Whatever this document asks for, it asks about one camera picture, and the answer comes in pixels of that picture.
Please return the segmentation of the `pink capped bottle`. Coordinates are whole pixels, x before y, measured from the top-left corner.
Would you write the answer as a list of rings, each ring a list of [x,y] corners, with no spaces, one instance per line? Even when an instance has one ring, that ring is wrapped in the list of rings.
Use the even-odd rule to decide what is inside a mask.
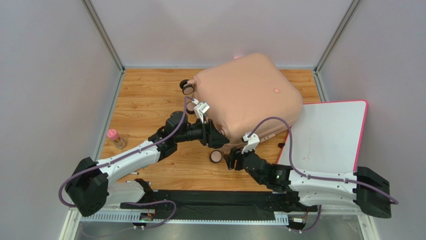
[[[126,141],[121,137],[116,129],[108,129],[106,136],[118,149],[124,149],[127,145]]]

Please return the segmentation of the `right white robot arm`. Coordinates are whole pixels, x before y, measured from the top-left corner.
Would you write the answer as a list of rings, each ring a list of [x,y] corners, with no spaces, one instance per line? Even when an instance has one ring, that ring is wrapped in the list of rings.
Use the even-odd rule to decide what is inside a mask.
[[[229,170],[246,171],[259,185],[286,195],[289,211],[302,206],[346,206],[359,208],[362,213],[382,219],[392,216],[390,183],[368,167],[359,166],[346,178],[314,178],[298,174],[290,165],[268,163],[253,150],[243,153],[232,148],[224,155]]]

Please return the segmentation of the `pink suitcase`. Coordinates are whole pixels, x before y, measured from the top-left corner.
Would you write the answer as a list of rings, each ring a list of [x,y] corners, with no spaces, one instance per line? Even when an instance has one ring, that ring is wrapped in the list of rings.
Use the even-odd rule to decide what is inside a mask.
[[[206,115],[229,143],[210,153],[219,163],[232,148],[244,148],[242,137],[263,143],[286,131],[300,116],[303,97],[263,53],[252,53],[204,69],[179,84],[184,95],[206,102]]]

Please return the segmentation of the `white board pink edge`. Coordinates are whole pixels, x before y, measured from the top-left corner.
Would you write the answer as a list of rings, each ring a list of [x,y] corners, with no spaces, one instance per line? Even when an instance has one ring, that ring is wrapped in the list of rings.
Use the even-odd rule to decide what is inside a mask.
[[[349,178],[357,169],[364,124],[365,100],[307,103],[291,127],[278,164],[292,164],[313,176]]]

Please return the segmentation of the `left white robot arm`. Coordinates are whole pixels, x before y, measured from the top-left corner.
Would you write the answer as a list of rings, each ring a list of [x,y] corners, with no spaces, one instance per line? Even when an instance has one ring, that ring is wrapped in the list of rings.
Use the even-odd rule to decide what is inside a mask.
[[[119,182],[122,177],[162,161],[178,149],[178,143],[200,141],[203,146],[220,149],[229,139],[216,129],[211,119],[188,122],[183,111],[175,111],[157,130],[140,145],[116,156],[92,160],[82,159],[64,190],[83,217],[88,217],[107,205],[139,203],[147,193],[141,180]]]

